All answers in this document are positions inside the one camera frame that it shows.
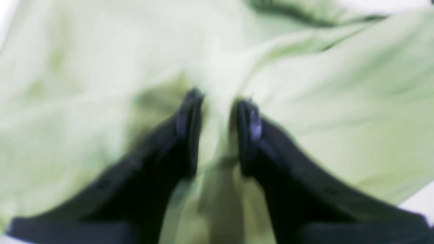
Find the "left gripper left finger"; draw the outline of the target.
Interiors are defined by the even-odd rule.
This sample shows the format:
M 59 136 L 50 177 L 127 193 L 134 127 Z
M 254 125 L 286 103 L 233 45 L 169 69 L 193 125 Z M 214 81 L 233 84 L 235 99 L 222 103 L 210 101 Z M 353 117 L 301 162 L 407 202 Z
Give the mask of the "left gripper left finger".
M 173 190 L 197 172 L 203 99 L 189 91 L 171 118 L 65 203 L 14 218 L 6 243 L 157 244 Z

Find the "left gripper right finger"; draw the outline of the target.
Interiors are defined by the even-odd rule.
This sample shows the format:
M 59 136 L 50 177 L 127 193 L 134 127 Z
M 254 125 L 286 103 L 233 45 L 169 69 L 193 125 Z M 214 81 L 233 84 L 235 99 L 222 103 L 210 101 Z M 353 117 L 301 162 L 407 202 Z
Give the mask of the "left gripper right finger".
M 236 105 L 241 172 L 265 194 L 278 244 L 432 244 L 433 228 L 316 165 L 259 108 Z

